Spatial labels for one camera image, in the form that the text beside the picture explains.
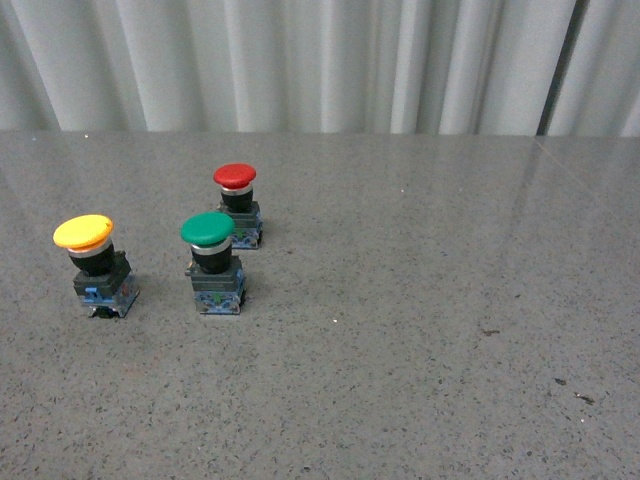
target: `table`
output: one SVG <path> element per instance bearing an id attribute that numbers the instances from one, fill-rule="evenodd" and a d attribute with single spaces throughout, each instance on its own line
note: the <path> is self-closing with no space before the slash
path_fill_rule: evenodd
<path id="1" fill-rule="evenodd" d="M 0 477 L 635 478 L 640 140 L 0 134 Z M 179 229 L 216 167 L 265 219 L 239 317 Z M 51 235 L 115 222 L 89 320 Z"/>

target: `curtain fold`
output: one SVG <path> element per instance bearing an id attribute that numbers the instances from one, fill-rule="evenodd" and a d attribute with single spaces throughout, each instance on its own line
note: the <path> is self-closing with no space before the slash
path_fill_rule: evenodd
<path id="1" fill-rule="evenodd" d="M 0 0 L 0 129 L 535 135 L 574 0 Z M 640 134 L 640 2 L 591 0 L 550 135 Z"/>

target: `dark spot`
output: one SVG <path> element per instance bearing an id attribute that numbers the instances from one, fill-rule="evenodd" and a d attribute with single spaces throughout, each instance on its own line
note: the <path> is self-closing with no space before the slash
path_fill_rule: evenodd
<path id="1" fill-rule="evenodd" d="M 596 401 L 591 397 L 588 397 L 586 395 L 582 395 L 581 393 L 578 393 L 578 392 L 574 392 L 574 394 L 575 394 L 576 398 L 579 398 L 579 399 L 584 400 L 585 402 L 587 402 L 587 405 L 593 405 L 594 403 L 596 403 Z"/>

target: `red push button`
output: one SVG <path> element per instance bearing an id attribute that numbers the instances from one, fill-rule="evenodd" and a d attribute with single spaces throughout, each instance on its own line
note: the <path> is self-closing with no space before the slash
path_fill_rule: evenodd
<path id="1" fill-rule="evenodd" d="M 230 190 L 244 188 L 254 178 L 256 178 L 256 169 L 246 163 L 223 165 L 213 174 L 214 182 Z"/>

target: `green push button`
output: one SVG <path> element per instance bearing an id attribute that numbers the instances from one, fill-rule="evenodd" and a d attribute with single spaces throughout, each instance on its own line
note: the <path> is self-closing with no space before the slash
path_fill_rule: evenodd
<path id="1" fill-rule="evenodd" d="M 234 228 L 235 223 L 229 215 L 220 212 L 205 212 L 184 222 L 180 235 L 187 243 L 205 247 L 224 241 L 233 233 Z"/>

